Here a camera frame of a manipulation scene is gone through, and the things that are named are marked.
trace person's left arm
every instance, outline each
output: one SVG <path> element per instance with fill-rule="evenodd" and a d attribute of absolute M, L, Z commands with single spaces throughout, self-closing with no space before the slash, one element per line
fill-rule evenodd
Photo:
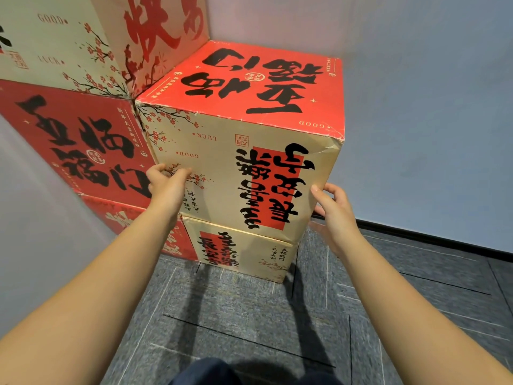
<path fill-rule="evenodd" d="M 189 170 L 147 172 L 152 201 L 94 261 L 0 340 L 0 384 L 97 384 L 176 224 Z"/>

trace hand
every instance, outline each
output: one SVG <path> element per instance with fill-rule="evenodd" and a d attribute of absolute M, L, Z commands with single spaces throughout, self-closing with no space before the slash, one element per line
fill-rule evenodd
<path fill-rule="evenodd" d="M 363 236 L 356 225 L 355 214 L 347 199 L 344 190 L 337 185 L 327 183 L 324 186 L 335 196 L 332 199 L 316 185 L 312 185 L 311 192 L 320 205 L 316 205 L 314 211 L 324 216 L 326 225 L 310 222 L 310 227 L 320 233 L 325 242 L 339 258 L 345 256 L 345 250 Z"/>
<path fill-rule="evenodd" d="M 173 176 L 165 171 L 166 164 L 154 165 L 146 171 L 150 185 L 151 202 L 148 209 L 168 215 L 172 224 L 176 223 L 178 211 L 182 206 L 185 193 L 185 181 L 192 173 L 191 169 L 180 169 Z"/>

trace dark blue pants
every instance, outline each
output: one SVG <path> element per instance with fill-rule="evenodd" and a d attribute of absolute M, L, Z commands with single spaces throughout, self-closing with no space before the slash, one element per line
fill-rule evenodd
<path fill-rule="evenodd" d="M 169 385 L 242 385 L 230 366 L 219 358 L 203 358 L 177 375 Z M 308 373 L 293 385 L 342 385 L 334 376 L 323 373 Z"/>

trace circular emblem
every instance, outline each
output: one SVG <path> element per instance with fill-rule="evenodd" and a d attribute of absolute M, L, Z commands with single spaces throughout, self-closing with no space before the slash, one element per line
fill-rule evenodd
<path fill-rule="evenodd" d="M 248 81 L 258 82 L 265 79 L 265 76 L 262 73 L 246 73 L 244 78 L 246 78 Z"/>
<path fill-rule="evenodd" d="M 94 150 L 87 150 L 86 154 L 93 161 L 95 161 L 96 163 L 99 163 L 100 165 L 103 165 L 105 163 L 105 160 L 103 159 L 103 157 L 98 152 L 96 152 Z"/>

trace baseboard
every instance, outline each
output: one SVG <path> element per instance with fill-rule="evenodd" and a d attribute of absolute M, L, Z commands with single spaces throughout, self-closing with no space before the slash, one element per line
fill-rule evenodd
<path fill-rule="evenodd" d="M 317 213 L 313 213 L 312 217 L 316 219 L 324 219 Z M 501 261 L 513 262 L 513 253 L 511 252 L 494 250 L 488 247 L 481 247 L 476 246 L 474 244 L 458 242 L 456 240 L 439 238 L 436 236 L 427 235 L 425 233 L 416 233 L 414 231 L 408 231 L 407 229 L 389 227 L 386 225 L 371 223 L 359 219 L 356 220 L 356 223 L 358 224 L 358 227 L 360 227 L 361 229 L 368 229 L 369 231 L 374 231 L 377 233 L 386 233 L 388 235 L 393 235 L 405 239 L 411 239 L 421 243 L 433 244 L 436 246 L 452 248 L 454 250 L 482 255 L 488 258 L 500 259 Z"/>

